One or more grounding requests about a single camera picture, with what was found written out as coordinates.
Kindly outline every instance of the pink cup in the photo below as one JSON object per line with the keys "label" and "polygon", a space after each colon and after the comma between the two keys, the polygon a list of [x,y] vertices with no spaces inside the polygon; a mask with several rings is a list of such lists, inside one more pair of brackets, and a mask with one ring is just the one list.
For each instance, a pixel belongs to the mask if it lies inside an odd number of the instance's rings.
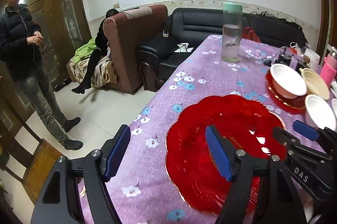
{"label": "pink cup", "polygon": [[337,69],[337,60],[334,59],[330,54],[328,54],[326,61],[333,69]]}
{"label": "pink cup", "polygon": [[326,85],[330,87],[333,79],[337,73],[336,69],[333,69],[330,64],[327,62],[327,58],[324,59],[324,65],[321,70],[320,76],[325,81]]}

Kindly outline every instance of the purple tablecloth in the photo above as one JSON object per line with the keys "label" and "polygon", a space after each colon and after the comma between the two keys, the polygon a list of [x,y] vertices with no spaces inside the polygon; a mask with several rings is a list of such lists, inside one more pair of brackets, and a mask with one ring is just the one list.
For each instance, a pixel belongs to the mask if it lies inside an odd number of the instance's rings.
{"label": "purple tablecloth", "polygon": [[[188,207],[165,169],[166,134],[179,113],[189,105],[212,96],[238,94],[259,100],[279,115],[287,130],[312,148],[318,145],[293,131],[292,115],[278,108],[269,97],[265,84],[268,70],[261,57],[273,56],[276,47],[242,40],[240,60],[230,64],[220,59],[221,36],[210,35],[184,61],[158,91],[147,107],[131,123],[129,147],[116,177],[107,183],[111,200],[123,224],[164,224],[179,219],[180,223],[213,224],[216,217]],[[81,198],[87,223],[92,224],[87,197]]]}

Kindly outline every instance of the blue gripper pad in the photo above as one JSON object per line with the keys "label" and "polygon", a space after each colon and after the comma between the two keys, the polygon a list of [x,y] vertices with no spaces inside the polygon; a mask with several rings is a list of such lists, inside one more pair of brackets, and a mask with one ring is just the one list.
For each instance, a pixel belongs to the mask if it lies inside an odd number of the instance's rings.
{"label": "blue gripper pad", "polygon": [[207,126],[205,134],[208,148],[211,151],[212,157],[220,172],[220,175],[223,176],[227,181],[231,181],[233,178],[233,173],[230,168],[230,159],[226,155],[222,145],[220,144],[218,138],[210,126]]}
{"label": "blue gripper pad", "polygon": [[101,151],[101,172],[105,182],[108,182],[117,174],[126,149],[131,138],[130,128],[122,125],[113,139],[109,139],[103,145]]}
{"label": "blue gripper pad", "polygon": [[320,137],[314,128],[303,123],[302,121],[295,120],[293,123],[293,128],[297,133],[301,134],[311,141],[318,140],[318,138]]}

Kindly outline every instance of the red saucer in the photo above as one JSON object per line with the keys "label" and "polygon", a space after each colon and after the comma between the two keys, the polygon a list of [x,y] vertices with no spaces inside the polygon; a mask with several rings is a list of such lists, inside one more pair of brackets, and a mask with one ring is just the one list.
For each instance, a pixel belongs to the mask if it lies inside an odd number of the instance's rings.
{"label": "red saucer", "polygon": [[[211,96],[184,109],[166,137],[166,169],[187,204],[201,212],[219,214],[231,183],[212,162],[205,139],[205,129],[214,124],[236,148],[254,157],[284,158],[286,150],[272,137],[275,126],[283,122],[259,102],[237,95]],[[265,138],[261,144],[257,137]],[[269,149],[264,153],[262,147]],[[255,209],[259,178],[252,182],[247,212]]]}

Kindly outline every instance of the decorative wall border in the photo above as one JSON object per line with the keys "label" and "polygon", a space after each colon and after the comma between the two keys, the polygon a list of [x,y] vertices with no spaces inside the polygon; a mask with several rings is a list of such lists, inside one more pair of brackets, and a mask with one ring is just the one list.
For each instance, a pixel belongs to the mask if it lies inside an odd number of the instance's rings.
{"label": "decorative wall border", "polygon": [[[226,2],[225,0],[174,0],[174,1],[160,1],[156,3],[151,3],[151,4],[145,4],[145,5],[140,5],[140,6],[134,6],[130,7],[127,9],[131,8],[136,8],[136,7],[142,7],[142,6],[152,6],[152,5],[165,5],[168,10],[168,14],[171,15],[172,12],[178,8],[178,7],[187,7],[187,8],[206,8],[206,9],[222,9],[223,3]],[[295,22],[298,25],[300,25],[303,29],[303,33],[308,41],[308,43],[311,45],[313,50],[316,50],[317,42],[318,42],[318,37],[320,34],[320,30],[313,25],[310,25],[309,23],[306,23],[302,20],[299,20],[296,17],[293,17],[291,15],[285,14],[280,11],[276,11],[267,7],[263,6],[257,6],[257,5],[252,5],[252,4],[246,4],[246,3],[240,3],[240,2],[234,2],[241,4],[243,6],[243,12],[244,13],[252,13],[256,12],[257,14],[260,14],[261,12],[267,11],[267,13],[272,14],[273,16],[280,18],[280,19],[286,19],[289,22]],[[96,33],[98,31],[98,26],[100,23],[104,20],[105,16],[96,18],[90,22],[89,28],[91,31],[91,34],[93,37],[96,36]]]}

